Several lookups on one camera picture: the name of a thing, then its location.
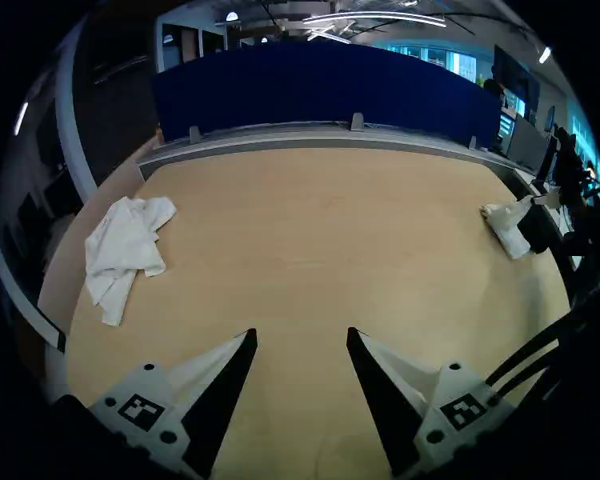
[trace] wooden table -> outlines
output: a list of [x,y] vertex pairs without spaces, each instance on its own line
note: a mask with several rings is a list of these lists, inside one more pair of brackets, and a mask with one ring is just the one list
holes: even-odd
[[138,192],[159,195],[178,208],[158,232],[167,271],[137,276],[119,328],[82,291],[68,381],[89,405],[143,362],[169,367],[256,327],[216,479],[389,477],[348,326],[487,374],[568,310],[550,252],[511,261],[481,219],[514,196],[479,164],[268,150],[164,166]]

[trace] ceiling light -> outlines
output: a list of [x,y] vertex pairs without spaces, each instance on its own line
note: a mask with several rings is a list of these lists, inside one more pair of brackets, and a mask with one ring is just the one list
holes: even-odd
[[14,135],[17,135],[20,132],[20,126],[22,125],[22,120],[24,120],[26,108],[29,106],[28,102],[24,102],[22,107],[20,107],[20,113],[18,114],[18,120],[15,123]]
[[320,31],[313,32],[313,35],[328,38],[329,40],[335,40],[336,42],[340,42],[340,43],[346,43],[346,44],[351,43],[351,40],[347,40],[346,38],[338,37],[338,36],[332,35],[332,34],[325,34],[324,32],[320,32]]
[[538,61],[540,63],[544,63],[544,62],[546,62],[546,60],[549,58],[550,55],[551,55],[551,48],[545,47],[545,51],[542,52],[542,55],[540,55],[540,59]]
[[351,27],[354,25],[354,23],[355,23],[355,20],[353,20],[352,22],[349,22],[349,23],[347,23],[347,24],[346,24],[346,27],[344,27],[344,28],[342,29],[342,31],[340,32],[340,35],[342,35],[342,34],[344,34],[344,33],[348,32],[348,31],[351,31]]
[[333,20],[355,20],[358,18],[386,18],[389,20],[404,20],[406,22],[426,23],[428,25],[446,27],[445,19],[431,17],[429,15],[407,14],[403,12],[381,12],[381,11],[359,11],[341,12],[339,14],[318,15],[302,20],[302,23],[311,25],[320,22],[332,22]]
[[318,36],[318,34],[325,34],[326,32],[333,29],[334,27],[335,27],[335,25],[329,25],[324,28],[311,29],[311,35],[309,35],[309,38],[307,39],[307,41],[310,42],[311,40],[316,38]]

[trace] blue partition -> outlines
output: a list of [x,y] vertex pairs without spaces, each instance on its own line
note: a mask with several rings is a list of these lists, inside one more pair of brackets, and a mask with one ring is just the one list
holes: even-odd
[[165,140],[190,126],[213,130],[263,123],[365,122],[491,146],[498,100],[479,86],[406,55],[337,42],[269,43],[223,52],[153,80]]

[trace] crumpled towel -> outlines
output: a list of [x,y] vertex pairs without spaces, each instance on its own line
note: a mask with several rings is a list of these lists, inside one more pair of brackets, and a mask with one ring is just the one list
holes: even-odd
[[506,254],[512,260],[520,258],[531,248],[529,242],[520,233],[518,224],[529,212],[532,199],[531,195],[527,195],[519,202],[510,205],[490,203],[480,207],[480,214],[498,236]]
[[118,326],[136,272],[161,274],[166,265],[155,245],[155,231],[175,214],[167,197],[150,200],[123,197],[106,212],[85,240],[86,288],[94,305],[104,309],[102,323]]

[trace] person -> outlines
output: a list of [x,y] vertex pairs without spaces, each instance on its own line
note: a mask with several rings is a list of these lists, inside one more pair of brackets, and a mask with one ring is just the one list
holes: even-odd
[[[495,68],[493,67],[491,67],[491,74],[495,77]],[[500,103],[502,103],[502,99],[505,96],[505,91],[500,84],[495,81],[495,78],[488,78],[485,80],[485,84],[482,88],[492,94],[494,97],[497,97],[500,100]]]

